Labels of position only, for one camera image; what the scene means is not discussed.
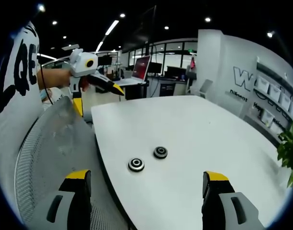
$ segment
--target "white t-shirt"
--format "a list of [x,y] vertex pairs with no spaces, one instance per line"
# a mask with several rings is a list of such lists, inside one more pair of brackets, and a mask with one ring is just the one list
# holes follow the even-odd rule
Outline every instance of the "white t-shirt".
[[10,39],[0,67],[0,185],[13,210],[14,169],[19,148],[43,112],[36,78],[39,38],[29,23]]

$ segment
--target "black bearing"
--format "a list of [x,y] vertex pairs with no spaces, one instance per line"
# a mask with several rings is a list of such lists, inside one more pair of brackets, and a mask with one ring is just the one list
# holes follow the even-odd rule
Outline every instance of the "black bearing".
[[167,157],[167,149],[165,147],[159,146],[154,150],[154,156],[159,159],[164,159]]
[[128,167],[134,172],[140,172],[144,169],[144,162],[140,158],[132,158],[128,163]]

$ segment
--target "black cable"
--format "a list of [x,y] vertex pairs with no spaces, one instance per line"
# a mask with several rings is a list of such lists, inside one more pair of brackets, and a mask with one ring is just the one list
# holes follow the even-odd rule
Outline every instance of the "black cable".
[[42,69],[42,65],[41,64],[40,64],[40,68],[41,68],[41,75],[42,75],[42,80],[43,80],[43,85],[44,85],[44,88],[45,88],[45,92],[47,94],[47,97],[48,97],[50,103],[53,104],[52,101],[51,101],[51,99],[50,99],[50,96],[48,94],[47,88],[46,88],[46,84],[45,84],[45,81],[44,81],[44,75],[43,75],[43,69]]
[[[158,62],[157,62],[157,55],[158,55],[158,54],[157,54],[157,47],[155,46],[155,44],[153,44],[153,46],[155,47],[155,50],[156,50],[156,63],[158,63]],[[155,88],[154,92],[152,93],[151,97],[154,96],[154,94],[155,94],[155,92],[156,92],[156,90],[157,90],[157,88],[158,88],[158,85],[159,85],[159,78],[158,78],[157,80],[158,80],[158,82],[157,82],[156,88]]]

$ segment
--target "green plant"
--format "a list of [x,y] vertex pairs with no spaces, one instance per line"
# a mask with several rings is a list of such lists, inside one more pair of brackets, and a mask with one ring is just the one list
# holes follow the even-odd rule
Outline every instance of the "green plant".
[[291,168],[292,172],[287,186],[293,186],[293,124],[290,130],[285,130],[279,134],[282,143],[277,148],[277,159],[282,159],[282,167]]

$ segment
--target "black ceiling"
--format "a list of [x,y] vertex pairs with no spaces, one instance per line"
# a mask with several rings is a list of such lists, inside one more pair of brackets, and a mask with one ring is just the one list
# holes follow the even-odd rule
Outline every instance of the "black ceiling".
[[[287,1],[280,5],[273,1],[271,4],[216,0],[174,2],[44,1],[46,11],[40,12],[32,22],[40,37],[40,52],[59,58],[70,54],[61,49],[68,44],[78,43],[85,51],[95,51],[117,19],[119,24],[106,38],[101,50],[118,50],[118,46],[128,41],[143,12],[156,5],[152,42],[197,37],[198,29],[219,29],[226,35],[265,46],[293,65],[293,5]],[[126,14],[124,19],[119,17],[121,13]],[[212,18],[210,23],[205,23],[206,16]],[[276,34],[269,39],[267,32],[272,30]]]

